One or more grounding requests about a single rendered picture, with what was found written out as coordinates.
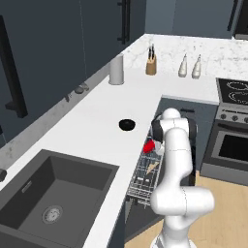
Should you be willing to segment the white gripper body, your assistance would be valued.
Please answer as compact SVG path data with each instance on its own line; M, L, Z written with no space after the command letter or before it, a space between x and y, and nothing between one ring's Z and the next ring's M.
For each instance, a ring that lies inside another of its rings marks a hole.
M158 141L155 141L155 152L157 155L163 155L165 151L164 144Z

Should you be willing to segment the red cup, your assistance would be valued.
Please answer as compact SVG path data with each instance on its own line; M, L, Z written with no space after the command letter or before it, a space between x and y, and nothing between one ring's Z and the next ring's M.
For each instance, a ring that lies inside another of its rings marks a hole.
M155 148L155 142L150 139L144 146L143 146L143 152L149 153Z

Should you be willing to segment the black bowl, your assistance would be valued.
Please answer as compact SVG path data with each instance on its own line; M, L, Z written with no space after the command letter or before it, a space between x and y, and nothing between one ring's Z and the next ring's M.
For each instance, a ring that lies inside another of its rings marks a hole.
M136 126L136 122L132 119L121 119L119 121L119 128L122 131L132 131Z

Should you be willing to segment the dark dishwasher door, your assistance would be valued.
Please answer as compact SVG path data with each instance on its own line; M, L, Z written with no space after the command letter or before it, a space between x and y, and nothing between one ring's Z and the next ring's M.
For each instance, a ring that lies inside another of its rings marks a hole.
M125 205L125 241L130 241L163 219L149 205L130 199Z

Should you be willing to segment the dark blue cupboard door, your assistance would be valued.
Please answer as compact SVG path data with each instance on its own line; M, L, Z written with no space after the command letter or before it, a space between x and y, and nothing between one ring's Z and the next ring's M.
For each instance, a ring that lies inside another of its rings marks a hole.
M121 0L80 0L85 73L90 78L144 34L146 0L131 0L130 41L123 45Z
M0 147L85 80L79 0L0 0L28 114L19 118L0 59Z

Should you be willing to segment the yellow wooden utensil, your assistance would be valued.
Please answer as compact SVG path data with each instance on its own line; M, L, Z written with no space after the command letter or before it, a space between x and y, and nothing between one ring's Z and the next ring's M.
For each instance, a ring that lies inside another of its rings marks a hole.
M150 164L148 166L146 174L151 173L159 164L160 164L159 162L155 162L154 164Z

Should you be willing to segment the grey oven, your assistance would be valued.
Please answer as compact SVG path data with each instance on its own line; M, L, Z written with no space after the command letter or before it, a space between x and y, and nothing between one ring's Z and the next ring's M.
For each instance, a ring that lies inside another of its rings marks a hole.
M218 107L200 175L248 186L248 108Z

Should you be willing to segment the wooden knife block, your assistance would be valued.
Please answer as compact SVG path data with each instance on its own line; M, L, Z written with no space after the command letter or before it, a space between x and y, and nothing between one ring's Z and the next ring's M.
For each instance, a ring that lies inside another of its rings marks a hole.
M147 60L145 73L150 76L154 76L157 73L157 59L155 55L152 55Z

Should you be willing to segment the white paper towel roll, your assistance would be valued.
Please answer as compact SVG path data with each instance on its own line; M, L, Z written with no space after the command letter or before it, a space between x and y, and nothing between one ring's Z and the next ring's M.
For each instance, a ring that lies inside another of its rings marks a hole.
M109 62L109 81L111 85L121 85L124 83L124 62L123 54L120 53Z

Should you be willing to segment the black hob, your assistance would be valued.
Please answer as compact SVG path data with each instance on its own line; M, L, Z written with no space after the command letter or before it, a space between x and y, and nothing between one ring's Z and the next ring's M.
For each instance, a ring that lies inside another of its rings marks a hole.
M223 103L248 106L248 81L218 78L217 84Z

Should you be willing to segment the small grey round object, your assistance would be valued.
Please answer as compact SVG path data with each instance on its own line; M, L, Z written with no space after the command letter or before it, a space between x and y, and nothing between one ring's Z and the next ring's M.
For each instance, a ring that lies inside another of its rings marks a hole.
M76 94L82 94L84 91L88 91L89 86L84 82L75 89Z

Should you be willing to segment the dark grey sink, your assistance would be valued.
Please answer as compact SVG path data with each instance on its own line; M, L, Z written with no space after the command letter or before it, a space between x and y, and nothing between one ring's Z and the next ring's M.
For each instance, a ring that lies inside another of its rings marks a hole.
M117 171L40 151L0 190L0 248L86 248Z

